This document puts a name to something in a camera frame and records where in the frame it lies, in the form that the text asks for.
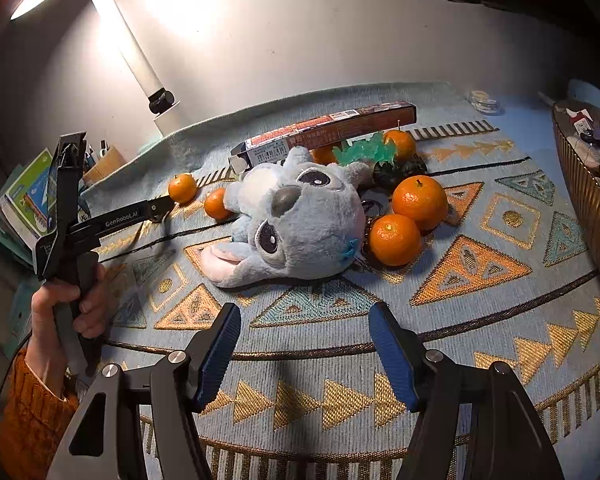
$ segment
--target table runner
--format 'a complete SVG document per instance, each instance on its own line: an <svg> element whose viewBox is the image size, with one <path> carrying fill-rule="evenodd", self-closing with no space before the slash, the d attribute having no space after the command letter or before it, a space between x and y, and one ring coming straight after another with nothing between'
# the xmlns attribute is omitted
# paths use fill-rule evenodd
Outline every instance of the table runner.
<svg viewBox="0 0 600 480"><path fill-rule="evenodd" d="M202 209L234 179L228 150L251 134L334 110L392 100L417 107L406 126L449 215L418 260L398 269L354 264L315 282L276 280L221 290L197 253L230 236ZM159 196L175 173L201 190L163 224L129 228L98 250L116 298L101 366L155 363L242 311L242 333L216 400L196 416L214 478L395 478L416 415L391 390L366 313L386 301L401 325L461 364L508 362L540 413L566 478L600 471L600 277L571 206L514 142L448 84L378 84L313 92L181 130L94 186L92 213ZM386 202L368 190L364 198ZM142 432L160 478L151 412ZM470 407L463 406L449 478L460 478Z"/></svg>

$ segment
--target human hand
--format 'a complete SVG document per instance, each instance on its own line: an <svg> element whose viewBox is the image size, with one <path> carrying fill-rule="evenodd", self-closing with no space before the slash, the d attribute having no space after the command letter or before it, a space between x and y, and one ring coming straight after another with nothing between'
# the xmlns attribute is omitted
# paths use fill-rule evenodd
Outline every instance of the human hand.
<svg viewBox="0 0 600 480"><path fill-rule="evenodd" d="M83 337L94 338L107 326L107 283L105 268L96 267L96 283L80 302L81 314L74 320L74 330ZM31 298L31 339L25 361L33 373L56 396L62 396L67 358L60 344L53 307L68 303L80 296L76 285L61 280L48 280Z"/></svg>

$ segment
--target desk lamp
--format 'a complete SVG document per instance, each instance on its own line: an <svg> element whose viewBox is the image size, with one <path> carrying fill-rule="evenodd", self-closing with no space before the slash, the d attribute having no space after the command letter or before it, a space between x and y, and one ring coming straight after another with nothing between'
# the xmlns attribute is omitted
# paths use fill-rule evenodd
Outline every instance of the desk lamp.
<svg viewBox="0 0 600 480"><path fill-rule="evenodd" d="M29 12L44 0L22 0L11 16L14 20ZM178 106L173 94L165 90L154 69L149 64L136 38L126 24L126 21L114 0L91 0L95 6L107 34L116 43L120 54L138 81L140 88L149 99L149 110L156 115L154 123L163 136L175 132L190 121Z"/></svg>

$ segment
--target knit sleeve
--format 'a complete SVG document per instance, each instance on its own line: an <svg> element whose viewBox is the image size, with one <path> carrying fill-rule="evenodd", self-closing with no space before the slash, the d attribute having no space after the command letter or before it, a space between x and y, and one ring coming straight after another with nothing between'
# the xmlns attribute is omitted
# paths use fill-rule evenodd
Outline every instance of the knit sleeve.
<svg viewBox="0 0 600 480"><path fill-rule="evenodd" d="M64 430L78 405L75 395L58 399L33 374L20 351L0 422L0 463L12 480L45 480Z"/></svg>

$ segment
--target tangerine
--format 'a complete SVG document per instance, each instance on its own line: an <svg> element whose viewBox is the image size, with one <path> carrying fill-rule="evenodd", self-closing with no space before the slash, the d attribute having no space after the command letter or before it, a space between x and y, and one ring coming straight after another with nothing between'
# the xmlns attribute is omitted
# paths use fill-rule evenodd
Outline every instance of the tangerine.
<svg viewBox="0 0 600 480"><path fill-rule="evenodd" d="M413 220L389 214L376 220L369 231L369 248L386 266L397 267L412 262L422 250L422 237Z"/></svg>
<svg viewBox="0 0 600 480"><path fill-rule="evenodd" d="M335 162L337 164L338 161L336 160L336 156L333 155L333 149L336 146L339 147L340 143L334 142L333 144L320 146L320 148L315 148L314 150L311 150L311 156L314 158L314 161L317 164L322 164L324 166L326 166L327 164L331 164L332 162Z"/></svg>
<svg viewBox="0 0 600 480"><path fill-rule="evenodd" d="M408 216L421 231L435 228L448 213L445 190L426 175L410 176L398 184L392 206L394 213Z"/></svg>
<svg viewBox="0 0 600 480"><path fill-rule="evenodd" d="M198 184L190 173L176 175L169 183L169 196L178 204L186 204L198 192Z"/></svg>
<svg viewBox="0 0 600 480"><path fill-rule="evenodd" d="M216 189L206 196L205 213L216 220L224 220L231 216L231 211L224 207L224 187Z"/></svg>
<svg viewBox="0 0 600 480"><path fill-rule="evenodd" d="M392 140L395 144L395 160L408 160L416 154L416 141L409 132L389 130L382 136L384 143Z"/></svg>

